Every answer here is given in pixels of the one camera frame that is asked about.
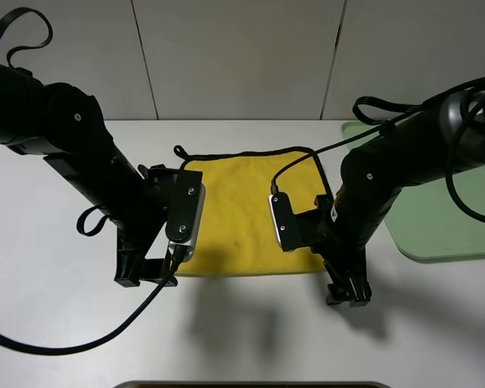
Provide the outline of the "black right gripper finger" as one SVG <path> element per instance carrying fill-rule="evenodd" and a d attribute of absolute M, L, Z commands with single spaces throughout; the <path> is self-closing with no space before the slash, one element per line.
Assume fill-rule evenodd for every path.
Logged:
<path fill-rule="evenodd" d="M 331 283 L 327 285 L 326 304 L 337 306 L 352 300 L 348 269 L 344 264 L 325 263 Z"/>
<path fill-rule="evenodd" d="M 371 288 L 367 276 L 350 276 L 348 279 L 347 293 L 350 307 L 366 306 L 371 300 Z"/>

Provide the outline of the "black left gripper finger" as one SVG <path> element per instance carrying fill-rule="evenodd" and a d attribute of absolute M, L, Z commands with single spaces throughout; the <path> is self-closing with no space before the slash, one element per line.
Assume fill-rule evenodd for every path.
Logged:
<path fill-rule="evenodd" d="M 114 281 L 125 288 L 138 287 L 140 285 L 141 259 L 141 250 L 136 243 L 126 238 L 118 238 Z"/>
<path fill-rule="evenodd" d="M 170 273 L 170 269 L 170 259 L 144 259 L 139 273 L 139 280 L 160 284 Z"/>

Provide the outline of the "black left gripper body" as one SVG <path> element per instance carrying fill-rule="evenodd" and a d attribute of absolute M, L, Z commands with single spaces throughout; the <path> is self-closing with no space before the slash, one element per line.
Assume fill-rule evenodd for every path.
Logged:
<path fill-rule="evenodd" d="M 120 211 L 113 216 L 127 247 L 145 257 L 171 208 L 178 171 L 162 164 L 138 166 L 136 179 L 122 183 Z"/>

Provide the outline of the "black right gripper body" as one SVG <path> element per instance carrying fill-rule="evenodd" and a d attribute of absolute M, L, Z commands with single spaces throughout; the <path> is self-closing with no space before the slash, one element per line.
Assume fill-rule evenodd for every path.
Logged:
<path fill-rule="evenodd" d="M 315 208 L 299 213 L 297 223 L 304 247 L 323 258 L 331 279 L 367 279 L 365 246 L 339 224 L 335 200 L 325 194 L 315 197 Z"/>

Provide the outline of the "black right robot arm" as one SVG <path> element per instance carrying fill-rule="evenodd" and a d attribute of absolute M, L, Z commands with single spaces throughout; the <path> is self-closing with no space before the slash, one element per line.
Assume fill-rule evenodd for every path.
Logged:
<path fill-rule="evenodd" d="M 443 179 L 453 203 L 485 224 L 485 214 L 458 195 L 453 177 L 485 166 L 485 77 L 464 82 L 421 104 L 364 96 L 352 108 L 372 139 L 345 156 L 335 196 L 318 196 L 316 241 L 331 283 L 326 303 L 364 306 L 372 296 L 365 246 L 404 188 Z"/>

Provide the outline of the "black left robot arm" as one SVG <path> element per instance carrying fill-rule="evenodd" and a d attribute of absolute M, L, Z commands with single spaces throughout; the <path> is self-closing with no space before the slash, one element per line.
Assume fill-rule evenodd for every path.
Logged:
<path fill-rule="evenodd" d="M 146 254 L 165 222 L 165 208 L 142 167 L 116 147 L 98 101 L 67 83 L 44 85 L 0 65 L 0 145 L 20 155 L 41 155 L 92 204 L 76 229 L 97 235 L 117 228 L 115 281 L 124 287 L 162 282 L 170 259 Z"/>

